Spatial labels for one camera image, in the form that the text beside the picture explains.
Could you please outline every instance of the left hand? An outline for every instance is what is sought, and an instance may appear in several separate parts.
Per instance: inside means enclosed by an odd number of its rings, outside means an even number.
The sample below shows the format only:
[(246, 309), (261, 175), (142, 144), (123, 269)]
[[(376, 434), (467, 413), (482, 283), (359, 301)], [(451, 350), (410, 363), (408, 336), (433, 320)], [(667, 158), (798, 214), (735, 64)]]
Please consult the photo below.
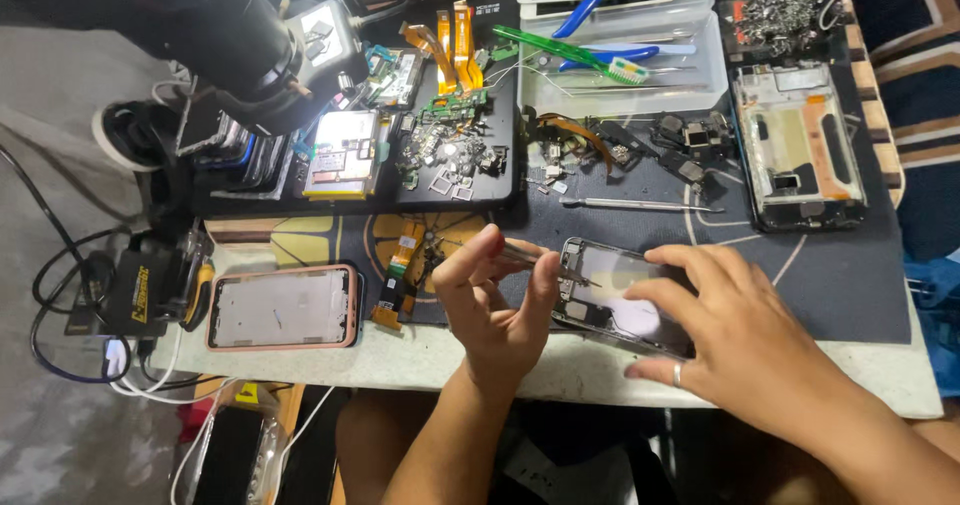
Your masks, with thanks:
[(540, 255), (519, 309), (507, 306), (498, 283), (524, 265), (499, 258), (503, 235), (489, 224), (433, 272), (437, 297), (453, 336), (466, 349), (470, 378), (484, 390), (509, 392), (540, 358), (557, 301), (560, 254), (530, 242), (510, 243)]

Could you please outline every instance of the right hand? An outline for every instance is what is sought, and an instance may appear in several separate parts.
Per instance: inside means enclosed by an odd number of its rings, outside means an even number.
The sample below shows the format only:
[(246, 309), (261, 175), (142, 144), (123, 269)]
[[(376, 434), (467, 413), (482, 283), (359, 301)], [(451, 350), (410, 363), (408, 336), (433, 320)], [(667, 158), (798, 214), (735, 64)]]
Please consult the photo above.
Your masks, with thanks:
[[(763, 271), (726, 246), (667, 245), (647, 261), (681, 266), (695, 296), (673, 280), (630, 286), (624, 297), (650, 300), (675, 317), (693, 339), (696, 359), (682, 363), (680, 386), (765, 432), (799, 446), (837, 416), (882, 402), (855, 384), (817, 346), (777, 295)], [(677, 362), (645, 359), (628, 378), (667, 385)]]

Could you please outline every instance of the floor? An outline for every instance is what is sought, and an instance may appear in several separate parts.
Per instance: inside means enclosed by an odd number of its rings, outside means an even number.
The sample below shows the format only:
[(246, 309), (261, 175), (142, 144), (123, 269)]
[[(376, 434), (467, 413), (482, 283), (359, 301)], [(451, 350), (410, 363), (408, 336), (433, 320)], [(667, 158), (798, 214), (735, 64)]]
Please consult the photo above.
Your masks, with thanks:
[[(166, 66), (113, 33), (0, 27), (0, 68), (0, 123), (41, 144), (107, 204), (137, 213), (133, 177), (92, 141), (90, 120), (112, 101), (149, 97), (151, 83), (169, 75)], [(41, 155), (5, 133), (0, 143), (75, 238), (114, 226)], [(28, 345), (38, 310), (30, 285), (63, 243), (4, 163), (0, 217), (0, 504), (164, 503), (180, 427), (176, 408), (68, 382), (37, 365)], [(96, 375), (100, 343), (66, 339), (64, 325), (60, 315), (43, 323), (43, 351), (56, 364)]]

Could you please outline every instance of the green toothbrush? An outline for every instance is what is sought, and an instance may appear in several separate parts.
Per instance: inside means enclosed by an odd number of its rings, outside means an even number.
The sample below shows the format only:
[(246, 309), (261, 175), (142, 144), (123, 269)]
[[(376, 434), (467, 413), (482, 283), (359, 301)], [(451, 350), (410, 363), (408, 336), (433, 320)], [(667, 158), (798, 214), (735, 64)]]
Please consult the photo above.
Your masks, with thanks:
[(593, 69), (602, 71), (606, 77), (615, 79), (621, 83), (639, 85), (647, 79), (648, 73), (646, 69), (624, 58), (615, 57), (612, 62), (606, 64), (597, 59), (593, 53), (582, 47), (564, 44), (563, 42), (557, 42), (556, 40), (550, 40), (543, 36), (522, 32), (502, 25), (494, 25), (493, 33), (501, 38), (513, 40), (514, 42), (533, 45), (548, 53), (564, 57), (569, 61), (586, 64)]

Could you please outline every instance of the hand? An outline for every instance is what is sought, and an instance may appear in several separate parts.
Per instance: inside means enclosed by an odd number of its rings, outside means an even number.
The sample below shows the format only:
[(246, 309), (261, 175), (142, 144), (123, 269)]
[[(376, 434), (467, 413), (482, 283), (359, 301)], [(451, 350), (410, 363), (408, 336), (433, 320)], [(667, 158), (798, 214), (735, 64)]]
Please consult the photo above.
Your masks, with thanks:
[[(668, 245), (644, 257), (682, 266), (700, 291), (695, 296), (673, 280), (657, 278), (637, 282), (624, 294), (653, 301), (690, 334), (697, 357), (683, 364), (681, 387), (799, 446), (819, 438), (812, 434), (822, 429), (821, 420), (835, 423), (850, 408), (880, 402), (822, 352), (763, 271), (736, 250)], [(676, 364), (647, 359), (628, 367), (626, 376), (670, 385)]]
[(525, 266), (498, 257), (503, 242), (500, 230), (487, 225), (434, 270), (433, 285), (453, 336), (466, 349), (466, 365), (474, 383), (513, 397), (546, 345), (550, 312), (558, 296), (560, 254), (510, 240), (540, 255), (530, 273), (523, 304), (519, 310), (511, 309), (498, 283)]

